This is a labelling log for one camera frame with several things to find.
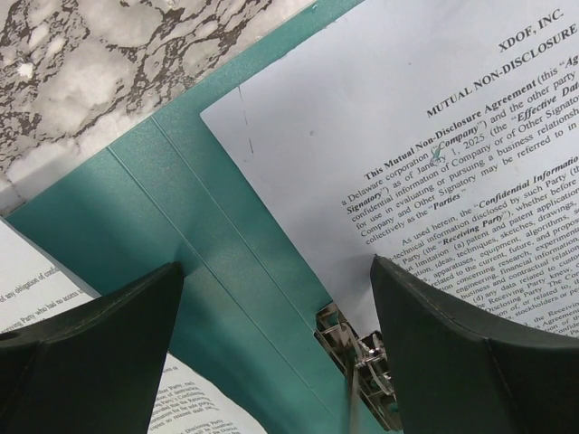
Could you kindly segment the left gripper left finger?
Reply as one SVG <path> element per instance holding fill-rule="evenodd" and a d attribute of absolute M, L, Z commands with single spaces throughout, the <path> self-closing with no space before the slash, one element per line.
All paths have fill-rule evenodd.
<path fill-rule="evenodd" d="M 167 263 L 1 335 L 1 431 L 145 433 L 184 285 Z"/>

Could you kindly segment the printed paper sheets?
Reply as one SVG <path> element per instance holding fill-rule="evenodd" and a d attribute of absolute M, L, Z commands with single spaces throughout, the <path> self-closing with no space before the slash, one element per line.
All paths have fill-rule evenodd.
<path fill-rule="evenodd" d="M 184 286 L 170 262 L 105 296 L 1 226 L 4 433 L 260 433 L 168 351 Z"/>

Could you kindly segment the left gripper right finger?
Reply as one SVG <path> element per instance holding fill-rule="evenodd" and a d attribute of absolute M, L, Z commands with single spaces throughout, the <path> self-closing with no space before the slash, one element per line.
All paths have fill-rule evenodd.
<path fill-rule="evenodd" d="M 492 315 L 376 256 L 370 280 L 406 433 L 575 433 L 578 341 Z"/>

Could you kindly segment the teal file folder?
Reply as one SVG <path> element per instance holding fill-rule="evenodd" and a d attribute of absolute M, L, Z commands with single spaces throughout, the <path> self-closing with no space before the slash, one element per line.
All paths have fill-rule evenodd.
<path fill-rule="evenodd" d="M 1 214 L 99 292 L 185 268 L 172 350 L 269 433 L 343 433 L 330 298 L 202 111 L 350 1 L 4 1 Z"/>

